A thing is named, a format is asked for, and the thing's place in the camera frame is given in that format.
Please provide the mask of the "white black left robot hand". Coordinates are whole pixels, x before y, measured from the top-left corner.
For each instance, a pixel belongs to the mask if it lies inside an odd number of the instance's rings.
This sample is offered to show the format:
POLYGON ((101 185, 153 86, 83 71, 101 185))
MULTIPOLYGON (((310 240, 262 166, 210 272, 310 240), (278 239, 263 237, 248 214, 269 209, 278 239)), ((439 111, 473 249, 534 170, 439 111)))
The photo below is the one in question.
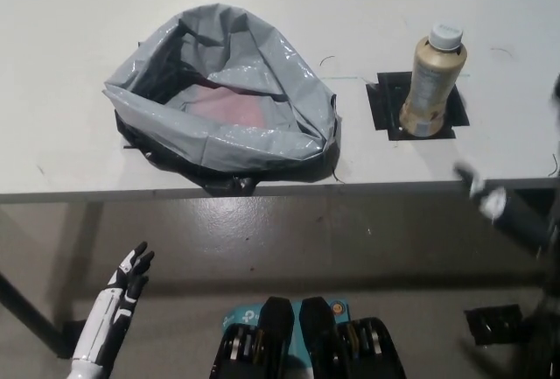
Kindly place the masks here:
POLYGON ((138 300, 149 281, 155 253, 139 243, 121 261, 98 294, 72 356, 70 378, 108 378, 115 365, 138 300))

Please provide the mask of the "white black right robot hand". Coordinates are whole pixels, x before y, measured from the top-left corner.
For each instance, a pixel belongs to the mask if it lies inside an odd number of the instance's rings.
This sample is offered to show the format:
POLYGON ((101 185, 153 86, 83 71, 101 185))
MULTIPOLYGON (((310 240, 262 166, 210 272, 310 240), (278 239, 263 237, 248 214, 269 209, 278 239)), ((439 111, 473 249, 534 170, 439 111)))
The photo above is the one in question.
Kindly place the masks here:
POLYGON ((508 201, 505 188, 491 185, 471 166, 463 163, 456 163, 453 171, 479 212, 492 223, 498 221, 504 214, 508 201))

